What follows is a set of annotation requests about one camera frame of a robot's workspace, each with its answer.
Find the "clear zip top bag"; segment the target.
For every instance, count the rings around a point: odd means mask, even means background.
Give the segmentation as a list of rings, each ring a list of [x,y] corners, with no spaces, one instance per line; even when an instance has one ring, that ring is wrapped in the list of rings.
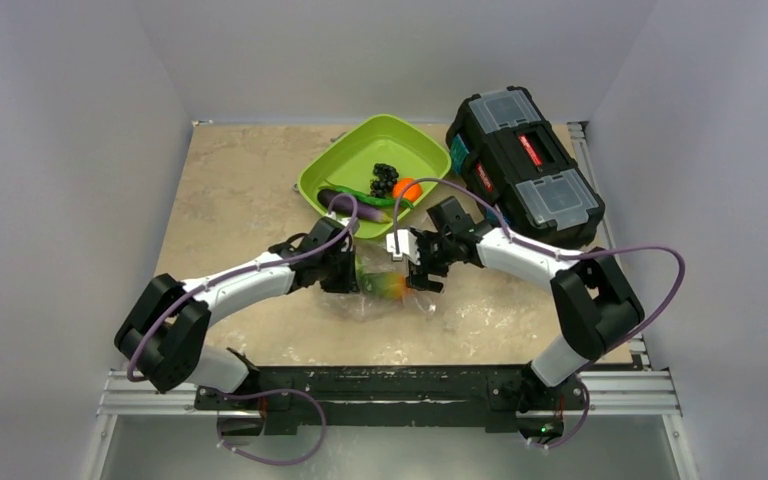
[[[320,306],[330,314],[352,322],[382,320],[389,316],[427,318],[438,312],[435,295],[409,289],[407,267],[391,260],[382,243],[355,243],[356,293],[318,295]]]

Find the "orange green fake mango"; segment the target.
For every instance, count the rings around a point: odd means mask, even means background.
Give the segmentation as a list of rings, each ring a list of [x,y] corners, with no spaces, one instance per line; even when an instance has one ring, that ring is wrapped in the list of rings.
[[[405,277],[398,272],[359,273],[357,276],[362,294],[383,300],[403,300],[409,295]]]

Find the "orange fake fruit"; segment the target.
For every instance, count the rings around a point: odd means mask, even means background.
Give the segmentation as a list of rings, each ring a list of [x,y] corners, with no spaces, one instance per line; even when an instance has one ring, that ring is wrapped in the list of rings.
[[[393,198],[401,197],[411,203],[417,202],[423,195],[423,189],[419,184],[414,184],[412,178],[401,178],[391,189]]]

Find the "purple fake eggplant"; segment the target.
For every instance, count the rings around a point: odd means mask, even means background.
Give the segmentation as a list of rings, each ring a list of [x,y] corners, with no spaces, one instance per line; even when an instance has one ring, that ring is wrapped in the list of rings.
[[[384,210],[367,203],[361,198],[360,194],[345,189],[320,189],[317,192],[316,199],[329,213],[350,216],[355,212],[358,219],[377,224],[385,224],[392,221],[391,216]]]

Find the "green fake bean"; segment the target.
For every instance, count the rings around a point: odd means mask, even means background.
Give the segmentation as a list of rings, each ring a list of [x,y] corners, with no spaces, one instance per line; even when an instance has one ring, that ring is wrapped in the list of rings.
[[[371,194],[366,194],[349,187],[333,184],[331,182],[325,182],[325,184],[321,187],[321,190],[323,189],[330,189],[338,193],[349,194],[355,197],[357,200],[373,207],[384,208],[384,207],[393,207],[395,205],[399,205],[400,207],[404,207],[408,209],[414,208],[414,204],[407,199],[402,199],[399,202],[397,202],[396,198],[394,197],[376,197]]]

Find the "dark fake grape bunch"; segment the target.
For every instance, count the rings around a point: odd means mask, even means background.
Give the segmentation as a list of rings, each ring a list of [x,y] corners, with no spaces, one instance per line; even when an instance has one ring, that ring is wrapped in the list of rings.
[[[376,197],[389,197],[394,184],[400,180],[398,170],[386,163],[376,163],[372,170],[370,194]]]

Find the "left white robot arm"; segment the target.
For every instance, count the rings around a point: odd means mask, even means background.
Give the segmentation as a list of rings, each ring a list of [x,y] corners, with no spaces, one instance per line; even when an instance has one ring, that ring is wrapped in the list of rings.
[[[271,246],[255,259],[202,278],[154,277],[114,337],[131,380],[160,393],[189,383],[219,391],[232,408],[257,399],[258,372],[244,354],[206,345],[208,330],[260,301],[314,284],[355,293],[355,257],[346,222],[322,217],[308,233]]]

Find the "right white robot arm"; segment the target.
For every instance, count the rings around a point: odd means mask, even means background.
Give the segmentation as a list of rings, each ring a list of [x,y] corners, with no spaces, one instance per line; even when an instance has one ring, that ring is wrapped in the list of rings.
[[[406,285],[441,292],[441,278],[455,263],[512,275],[552,296],[559,335],[527,366],[524,399],[544,407],[561,383],[594,362],[639,326],[644,309],[615,257],[605,250],[558,249],[524,237],[487,219],[476,221],[454,197],[427,211],[434,228],[393,229],[386,249],[408,265]]]

